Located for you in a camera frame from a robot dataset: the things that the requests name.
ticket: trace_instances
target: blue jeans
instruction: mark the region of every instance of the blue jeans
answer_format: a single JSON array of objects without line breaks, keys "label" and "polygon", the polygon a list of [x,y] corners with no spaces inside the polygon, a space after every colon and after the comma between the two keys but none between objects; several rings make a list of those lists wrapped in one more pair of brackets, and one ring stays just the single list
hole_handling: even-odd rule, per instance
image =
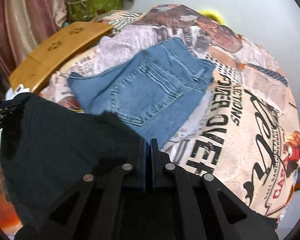
[{"label": "blue jeans", "polygon": [[116,113],[148,142],[157,138],[161,149],[199,104],[213,69],[174,38],[102,74],[71,73],[68,83],[86,113]]}]

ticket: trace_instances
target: black garment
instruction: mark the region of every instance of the black garment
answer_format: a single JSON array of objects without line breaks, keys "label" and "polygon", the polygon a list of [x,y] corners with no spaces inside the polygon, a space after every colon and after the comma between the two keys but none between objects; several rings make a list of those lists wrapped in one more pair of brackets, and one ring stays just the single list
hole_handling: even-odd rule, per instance
[{"label": "black garment", "polygon": [[31,93],[5,123],[1,166],[23,223],[52,204],[85,174],[104,174],[138,150],[140,136],[111,113],[78,114]]}]

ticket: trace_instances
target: metal rivet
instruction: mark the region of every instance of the metal rivet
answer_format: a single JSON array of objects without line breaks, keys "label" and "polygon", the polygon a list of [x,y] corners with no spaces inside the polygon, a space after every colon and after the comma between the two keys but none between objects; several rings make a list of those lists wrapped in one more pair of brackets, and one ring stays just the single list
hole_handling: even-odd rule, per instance
[{"label": "metal rivet", "polygon": [[92,181],[93,180],[93,175],[91,174],[86,174],[83,176],[83,180],[86,182]]},{"label": "metal rivet", "polygon": [[212,181],[214,179],[213,175],[210,173],[206,173],[203,177],[207,181]]},{"label": "metal rivet", "polygon": [[176,166],[173,163],[167,163],[165,167],[167,170],[172,171],[175,169]]},{"label": "metal rivet", "polygon": [[129,171],[132,169],[132,165],[130,163],[126,163],[124,165],[122,165],[122,168],[125,170],[125,171]]}]

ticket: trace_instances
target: green fabric bin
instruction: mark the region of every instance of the green fabric bin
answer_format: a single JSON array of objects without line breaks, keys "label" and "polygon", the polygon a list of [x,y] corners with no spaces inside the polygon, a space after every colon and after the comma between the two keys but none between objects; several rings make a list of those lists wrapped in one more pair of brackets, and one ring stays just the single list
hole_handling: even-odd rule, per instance
[{"label": "green fabric bin", "polygon": [[122,10],[123,0],[67,0],[68,21],[89,21],[111,10]]}]

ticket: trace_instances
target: satin curtain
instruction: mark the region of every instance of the satin curtain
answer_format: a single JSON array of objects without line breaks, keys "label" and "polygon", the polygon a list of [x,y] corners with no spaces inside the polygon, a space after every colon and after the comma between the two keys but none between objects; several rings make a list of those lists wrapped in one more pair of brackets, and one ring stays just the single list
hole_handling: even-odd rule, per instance
[{"label": "satin curtain", "polygon": [[2,74],[8,77],[65,20],[65,0],[0,0]]}]

